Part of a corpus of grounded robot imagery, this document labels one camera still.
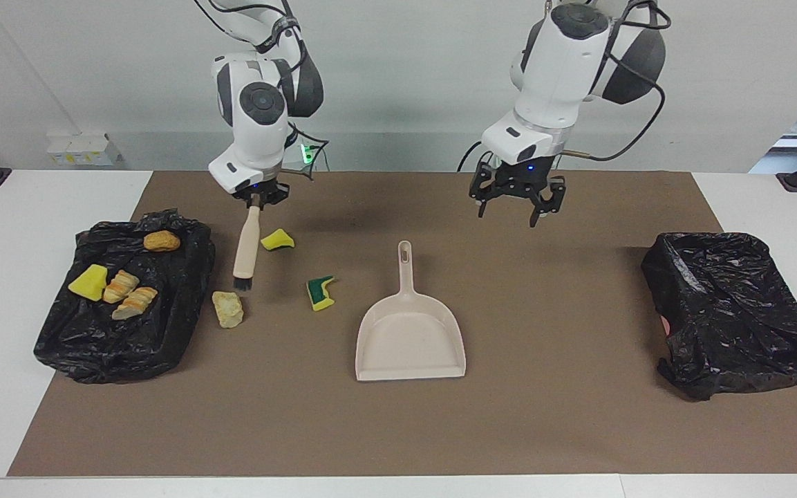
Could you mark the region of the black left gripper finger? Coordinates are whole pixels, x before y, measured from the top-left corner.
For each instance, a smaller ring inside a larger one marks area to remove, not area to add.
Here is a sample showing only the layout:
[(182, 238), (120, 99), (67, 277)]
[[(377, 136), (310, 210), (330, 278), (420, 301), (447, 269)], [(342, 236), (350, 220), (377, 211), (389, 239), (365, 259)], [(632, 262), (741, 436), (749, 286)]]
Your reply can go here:
[(478, 218), (483, 218), (487, 203), (502, 196), (502, 190), (496, 182), (496, 173), (492, 169), (477, 169), (473, 174), (469, 187), (469, 196), (478, 206)]
[(549, 189), (549, 198), (544, 198), (542, 192), (534, 192), (533, 189), (528, 192), (528, 199), (532, 202), (534, 208), (529, 218), (529, 227), (534, 229), (542, 218), (553, 212), (559, 212), (563, 198), (565, 198), (566, 182), (564, 178), (548, 178), (547, 188)]

